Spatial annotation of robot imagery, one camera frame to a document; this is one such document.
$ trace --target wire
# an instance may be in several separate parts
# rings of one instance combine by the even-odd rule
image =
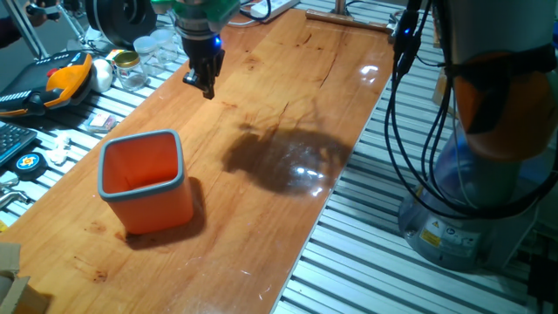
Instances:
[[[85,44],[89,46],[89,48],[80,49],[80,51],[92,51],[97,53],[98,55],[106,55],[109,51],[102,51],[93,43],[92,40],[88,40]]]
[[[427,16],[427,13],[428,13],[431,5],[432,5],[432,0],[429,0],[427,5],[426,5],[425,14],[424,14],[423,19],[421,21],[420,27],[419,27],[417,33],[415,34],[415,36],[413,37],[413,40],[418,40],[418,41],[420,40],[420,34],[422,33],[422,30],[424,29],[426,16]],[[445,14],[445,12],[443,11],[443,9],[439,8],[439,15],[441,16],[442,20],[444,20],[444,14]],[[414,48],[417,48],[417,46],[415,44],[416,43],[412,42],[412,44],[410,46],[412,46]],[[451,66],[451,54],[447,49],[444,49],[444,55],[445,55],[446,63]],[[413,58],[407,58],[407,60],[410,60],[409,62],[411,62],[411,63],[412,63],[413,59],[414,59],[414,56],[413,56]],[[539,201],[540,198],[544,197],[548,192],[550,192],[552,187],[558,181],[558,174],[554,173],[555,170],[558,170],[558,150],[556,151],[556,154],[555,154],[555,162],[554,162],[554,165],[553,165],[553,172],[551,172],[551,174],[548,176],[548,178],[537,189],[535,189],[534,191],[531,191],[530,193],[524,195],[518,201],[513,201],[513,202],[505,204],[503,206],[483,208],[482,210],[475,210],[475,208],[471,208],[470,206],[460,206],[460,205],[451,203],[439,192],[438,185],[437,185],[436,179],[435,179],[435,175],[432,175],[433,174],[433,163],[434,163],[433,162],[433,157],[434,157],[435,151],[437,149],[439,140],[441,138],[441,130],[444,126],[444,123],[445,123],[445,120],[446,120],[447,110],[448,110],[448,107],[449,107],[449,99],[450,99],[451,90],[452,90],[452,80],[449,79],[449,78],[448,78],[448,81],[447,81],[447,84],[446,84],[446,90],[445,90],[445,93],[444,93],[444,98],[443,98],[442,104],[440,106],[440,112],[439,113],[441,113],[441,116],[440,116],[441,121],[439,123],[439,130],[436,134],[436,137],[434,138],[434,142],[433,142],[433,145],[432,145],[432,151],[431,151],[431,155],[430,155],[430,167],[429,167],[429,170],[430,170],[430,173],[431,173],[430,178],[432,179],[432,185],[435,187],[435,189],[437,191],[434,188],[431,188],[430,185],[427,184],[425,182],[425,180],[423,180],[423,178],[417,173],[416,169],[411,164],[411,161],[409,160],[409,157],[406,154],[405,148],[403,147],[403,143],[402,143],[401,138],[400,138],[399,133],[398,133],[397,121],[396,121],[396,111],[395,111],[395,104],[396,104],[395,95],[397,93],[399,82],[400,82],[401,78],[403,77],[403,75],[405,75],[405,73],[402,72],[400,75],[398,75],[398,65],[397,65],[397,63],[398,63],[398,59],[394,60],[393,73],[392,73],[392,79],[391,79],[391,97],[390,97],[390,101],[388,103],[388,110],[387,110],[386,116],[385,116],[384,136],[385,136],[387,150],[388,150],[388,153],[390,155],[391,163],[393,164],[399,179],[402,181],[402,183],[404,184],[405,188],[409,191],[409,193],[412,194],[412,196],[413,196],[413,198],[415,199],[416,202],[418,202],[420,205],[427,208],[428,210],[430,210],[431,212],[433,212],[436,215],[440,215],[440,216],[444,216],[444,217],[452,218],[452,219],[459,219],[459,220],[465,220],[465,219],[502,219],[502,218],[513,216],[513,215],[521,214],[525,210],[531,208],[531,206],[533,206],[537,201]],[[403,65],[403,66],[399,65],[399,68],[405,68],[405,66],[406,65]],[[460,215],[449,215],[449,214],[446,214],[446,213],[442,213],[442,212],[436,210],[435,208],[429,206],[428,204],[426,204],[420,198],[419,195],[417,195],[412,190],[412,188],[405,181],[405,178],[403,177],[403,175],[399,171],[398,164],[395,161],[395,157],[394,157],[393,151],[391,149],[391,141],[390,141],[390,136],[389,136],[390,118],[391,118],[391,126],[393,128],[395,140],[398,143],[398,147],[401,151],[401,155],[403,156],[403,158],[405,160],[405,163],[409,167],[409,169],[411,170],[412,174],[418,180],[420,185],[422,185],[423,188],[428,191],[428,193],[430,193],[438,201],[443,202],[444,205],[446,205],[448,208],[452,209],[453,211],[459,213]]]
[[[348,15],[350,15],[349,6],[351,6],[351,5],[355,4],[355,3],[368,3],[368,4],[371,4],[371,3],[369,3],[369,2],[362,1],[362,0],[353,0],[353,1],[349,1],[349,2],[345,5],[345,10],[347,11],[347,14],[348,14]]]
[[[242,27],[242,26],[247,26],[253,23],[256,23],[257,21],[255,20],[249,20],[247,22],[244,23],[236,23],[236,22],[228,22],[228,26],[233,26],[233,27]]]
[[[438,121],[444,112],[444,108],[442,106],[439,107],[438,114],[436,115],[436,119],[432,123],[432,127],[430,128],[430,132],[426,136],[425,144],[422,147],[422,154],[420,156],[420,168],[422,172],[422,177],[425,180],[428,180],[428,175],[426,174],[426,152],[428,151],[428,145],[430,144],[430,139],[434,135],[434,131],[436,131],[436,126],[438,125]]]
[[[455,95],[453,95],[453,111],[457,112],[457,100],[455,100]],[[459,147],[457,145],[457,118],[453,116],[453,141],[455,142],[455,161],[457,162],[457,175],[459,177],[459,186],[461,187],[461,193],[465,198],[465,201],[472,208],[479,208],[469,199],[467,196],[467,191],[465,190],[465,185],[463,184],[463,177],[461,176],[461,161],[459,160]]]
[[[431,63],[425,62],[422,58],[419,57],[419,55],[416,55],[415,58],[418,59],[418,61],[420,61],[420,63],[423,64],[423,65],[435,66],[435,67],[442,67],[442,66],[444,66],[443,63],[438,63],[438,64],[435,65],[435,64],[431,64]]]
[[[264,17],[255,17],[255,16],[253,16],[252,14],[247,13],[247,12],[245,12],[245,11],[243,11],[243,10],[241,10],[241,14],[242,14],[244,17],[251,18],[251,19],[253,19],[253,20],[257,21],[257,22],[265,22],[265,20],[267,20],[267,19],[271,16],[271,0],[265,0],[265,2],[266,2],[266,4],[268,5],[268,13],[267,13]]]

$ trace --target wooden table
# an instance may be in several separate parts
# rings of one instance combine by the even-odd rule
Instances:
[[[106,138],[172,128],[196,214],[127,235],[97,192],[100,145],[0,241],[59,313],[266,313],[390,75],[386,35],[307,21],[222,33],[216,97],[183,65]]]

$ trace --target orange container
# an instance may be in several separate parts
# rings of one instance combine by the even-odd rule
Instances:
[[[101,148],[98,189],[132,234],[178,226],[194,214],[180,138],[174,130],[107,141]]]

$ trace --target black cable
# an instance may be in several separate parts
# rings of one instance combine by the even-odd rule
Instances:
[[[355,3],[369,3],[369,2],[362,1],[362,0],[353,0],[353,1],[349,1],[349,2],[345,5],[345,10],[347,11],[347,14],[350,15],[349,6],[350,6],[350,5],[353,5],[353,4],[355,4]]]
[[[422,31],[422,29],[424,28],[424,24],[425,24],[425,15],[423,16],[423,21],[421,23],[421,26],[417,32],[417,34],[419,35]],[[408,62],[412,62],[413,58],[407,58],[407,60],[411,60]],[[404,75],[404,73],[401,73],[398,76],[398,69],[401,68],[408,68],[409,65],[397,65],[397,59],[394,62],[393,65],[393,73],[392,73],[392,79],[391,79],[391,97],[390,97],[390,102],[388,104],[388,110],[386,112],[386,118],[385,118],[385,125],[384,125],[384,136],[385,136],[385,140],[386,140],[386,146],[387,146],[387,150],[388,153],[390,155],[390,159],[391,162],[396,170],[396,173],[399,177],[399,179],[402,181],[402,183],[404,184],[405,188],[409,191],[409,193],[412,194],[412,196],[415,198],[415,200],[420,203],[423,207],[429,209],[430,211],[432,211],[434,214],[437,215],[441,215],[447,218],[452,218],[452,219],[502,219],[502,218],[506,218],[512,215],[518,215],[522,212],[524,212],[525,210],[527,210],[528,208],[530,208],[535,202],[537,202],[538,200],[540,200],[540,198],[544,197],[544,195],[546,195],[548,192],[550,192],[550,190],[552,189],[552,187],[554,186],[554,184],[556,183],[556,181],[558,181],[558,175],[555,173],[556,170],[558,170],[558,151],[556,152],[555,155],[555,163],[553,165],[553,172],[548,176],[548,178],[534,191],[528,193],[527,195],[524,195],[521,199],[519,199],[518,201],[514,201],[512,203],[508,203],[504,206],[498,206],[498,207],[493,207],[493,208],[483,208],[482,210],[474,210],[474,208],[471,207],[465,207],[465,206],[460,206],[460,205],[456,205],[451,203],[450,201],[448,201],[445,197],[443,197],[443,195],[439,195],[438,193],[436,193],[432,188],[430,188],[425,181],[422,180],[422,178],[420,177],[420,175],[417,173],[416,169],[414,169],[414,166],[411,164],[411,161],[409,160],[408,155],[406,154],[405,148],[403,147],[403,143],[401,141],[401,138],[399,136],[398,133],[398,128],[397,128],[397,121],[396,121],[396,111],[395,111],[395,95],[397,93],[397,89],[398,89],[398,85],[399,82],[402,78],[402,76]],[[442,106],[440,108],[441,111],[441,127],[437,133],[436,138],[434,139],[434,145],[433,145],[433,150],[431,152],[431,161],[433,160],[433,152],[435,152],[435,148],[438,145],[439,139],[441,137],[441,129],[443,128],[443,124],[445,122],[446,119],[446,115],[445,113],[447,112],[447,108],[449,106],[449,96],[450,96],[450,92],[451,92],[451,80],[448,79],[448,84],[446,85],[446,92],[445,92],[445,97],[444,100],[442,101]],[[449,215],[449,214],[445,214],[442,212],[439,212],[438,210],[436,210],[435,208],[432,208],[431,206],[427,205],[424,201],[422,201],[419,197],[419,195],[416,195],[415,192],[412,190],[412,188],[408,185],[408,183],[405,181],[405,178],[403,177],[403,175],[400,173],[398,165],[395,161],[395,157],[393,155],[393,151],[391,150],[391,143],[390,143],[390,137],[389,137],[389,122],[390,122],[390,117],[391,117],[391,125],[393,128],[393,132],[394,132],[394,137],[396,139],[396,142],[398,143],[398,146],[400,148],[401,151],[401,155],[403,156],[405,163],[407,164],[407,166],[409,167],[409,169],[411,170],[411,172],[413,173],[413,175],[416,177],[416,179],[420,182],[420,184],[423,186],[424,189],[426,189],[431,195],[433,195],[436,199],[438,199],[439,201],[442,201],[447,207],[451,208],[452,210],[462,214],[463,216],[460,215]]]
[[[243,10],[241,10],[241,14],[244,17],[251,18],[251,19],[253,19],[257,22],[264,22],[265,20],[267,20],[271,16],[271,0],[265,0],[265,2],[268,5],[268,13],[265,15],[265,17],[255,17],[255,16],[251,15],[250,13],[247,13]]]
[[[98,54],[108,54],[109,53],[109,51],[102,51],[99,48],[97,48],[97,45],[95,45],[92,40],[88,40],[87,45],[89,45],[91,48],[90,49],[85,48],[84,51],[95,51]]]
[[[401,80],[401,78],[397,76],[397,64],[394,62],[393,63],[393,72],[391,74],[391,96],[390,96],[390,100],[388,102],[387,111],[385,113],[385,120],[384,120],[384,136],[385,136],[385,144],[386,144],[386,148],[387,148],[387,151],[388,151],[388,155],[390,156],[391,164],[393,165],[393,168],[395,169],[395,173],[398,175],[399,179],[401,180],[401,183],[403,183],[403,186],[413,196],[415,201],[418,202],[424,208],[433,212],[434,214],[440,215],[440,216],[446,217],[446,218],[456,219],[456,220],[473,219],[472,217],[468,217],[468,216],[457,216],[457,215],[449,215],[449,214],[446,214],[446,213],[442,213],[442,212],[438,211],[437,209],[431,207],[430,205],[426,204],[420,198],[420,196],[417,195],[417,192],[414,191],[411,188],[409,183],[407,183],[407,181],[405,180],[405,178],[401,174],[401,171],[399,170],[399,165],[395,161],[395,156],[394,156],[393,151],[391,149],[390,134],[389,134],[389,131],[390,131],[390,129],[389,129],[390,117],[394,114],[392,112],[392,110],[395,107],[395,94],[397,92],[400,80]]]
[[[436,119],[432,123],[432,127],[430,128],[430,132],[426,136],[425,144],[422,146],[422,154],[420,156],[420,169],[422,172],[422,177],[425,180],[428,180],[428,175],[426,174],[426,152],[428,151],[428,144],[430,144],[430,139],[434,135],[434,131],[436,131],[436,126],[438,125],[439,119],[444,114],[444,107],[440,106],[438,110],[438,114],[436,115]]]
[[[416,55],[415,58],[418,59],[418,61],[420,61],[421,64],[426,65],[426,66],[435,66],[435,67],[442,67],[442,66],[444,66],[443,63],[438,63],[438,64],[435,65],[435,64],[431,64],[431,63],[425,62],[422,58],[419,57],[419,55]]]

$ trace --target warning label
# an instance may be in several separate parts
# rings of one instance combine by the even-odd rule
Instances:
[[[439,243],[441,241],[439,236],[435,236],[432,232],[428,231],[427,229],[422,230],[420,237],[426,242],[429,242],[431,245],[435,246],[436,248],[439,246]]]
[[[446,253],[468,257],[476,250],[480,233],[458,229],[431,216],[426,221],[420,238]]]
[[[440,245],[445,228],[444,222],[437,218],[430,217],[426,222],[425,228],[420,233],[420,238],[437,248]]]

